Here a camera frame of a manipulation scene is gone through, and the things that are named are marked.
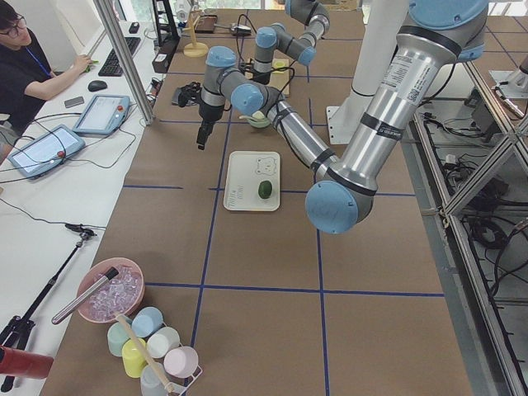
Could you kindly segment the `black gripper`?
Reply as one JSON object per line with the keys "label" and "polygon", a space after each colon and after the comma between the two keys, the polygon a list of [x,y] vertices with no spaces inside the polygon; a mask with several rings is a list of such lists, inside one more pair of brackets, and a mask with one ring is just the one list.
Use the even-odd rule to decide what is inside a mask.
{"label": "black gripper", "polygon": [[257,70],[252,71],[252,80],[255,83],[268,84],[271,81],[272,71],[258,72]]}
{"label": "black gripper", "polygon": [[207,140],[212,133],[215,123],[219,121],[224,113],[224,106],[212,106],[208,103],[201,103],[199,109],[199,115],[202,118],[198,135],[196,138],[196,144],[199,150],[204,150]]}

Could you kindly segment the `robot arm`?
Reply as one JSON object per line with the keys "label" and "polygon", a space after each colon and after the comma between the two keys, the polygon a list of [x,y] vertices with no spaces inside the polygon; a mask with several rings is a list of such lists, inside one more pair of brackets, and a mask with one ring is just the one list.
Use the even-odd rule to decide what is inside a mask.
{"label": "robot arm", "polygon": [[316,44],[330,28],[327,9],[318,1],[293,0],[285,2],[288,16],[304,24],[304,33],[295,38],[280,23],[257,30],[252,78],[268,84],[271,79],[274,54],[278,50],[298,63],[309,66],[316,55]]}
{"label": "robot arm", "polygon": [[343,233],[371,211],[376,178],[402,138],[407,123],[442,67],[478,58],[488,16],[485,1],[374,1],[370,6],[356,76],[375,92],[359,120],[346,123],[350,141],[337,156],[275,88],[264,83],[276,51],[309,64],[315,45],[329,30],[330,16],[319,2],[288,1],[286,13],[304,24],[293,37],[280,24],[262,27],[255,38],[256,80],[238,69],[235,53],[215,46],[205,61],[197,97],[202,123],[197,136],[204,146],[225,104],[241,114],[261,112],[292,152],[313,170],[317,181],[305,199],[310,222],[325,233]]}

